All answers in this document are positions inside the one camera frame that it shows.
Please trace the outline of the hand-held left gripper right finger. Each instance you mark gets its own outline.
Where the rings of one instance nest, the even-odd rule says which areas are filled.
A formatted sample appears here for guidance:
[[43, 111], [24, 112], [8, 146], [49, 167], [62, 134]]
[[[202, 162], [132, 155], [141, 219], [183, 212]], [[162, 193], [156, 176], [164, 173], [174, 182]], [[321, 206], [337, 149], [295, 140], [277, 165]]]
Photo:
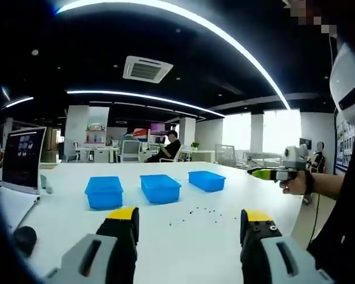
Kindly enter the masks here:
[[244, 283], [334, 283], [297, 242], [284, 237], [275, 222], [258, 210], [240, 216], [240, 261]]

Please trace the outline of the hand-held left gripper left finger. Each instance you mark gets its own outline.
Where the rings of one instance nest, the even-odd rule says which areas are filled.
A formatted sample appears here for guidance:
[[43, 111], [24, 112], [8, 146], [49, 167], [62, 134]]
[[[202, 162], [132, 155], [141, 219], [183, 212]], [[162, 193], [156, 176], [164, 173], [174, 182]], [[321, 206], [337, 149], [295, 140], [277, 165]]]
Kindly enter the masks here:
[[62, 256], [46, 283], [133, 283], [139, 239], [139, 209], [112, 211], [95, 234], [87, 234]]

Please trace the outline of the person's right hand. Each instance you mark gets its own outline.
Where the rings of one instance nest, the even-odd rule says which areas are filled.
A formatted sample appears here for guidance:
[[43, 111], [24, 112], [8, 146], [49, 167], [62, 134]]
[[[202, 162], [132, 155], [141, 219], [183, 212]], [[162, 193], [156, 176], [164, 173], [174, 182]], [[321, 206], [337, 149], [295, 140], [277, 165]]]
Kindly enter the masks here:
[[281, 181], [279, 186], [284, 194], [304, 195], [306, 192], [306, 172], [298, 171], [296, 178]]

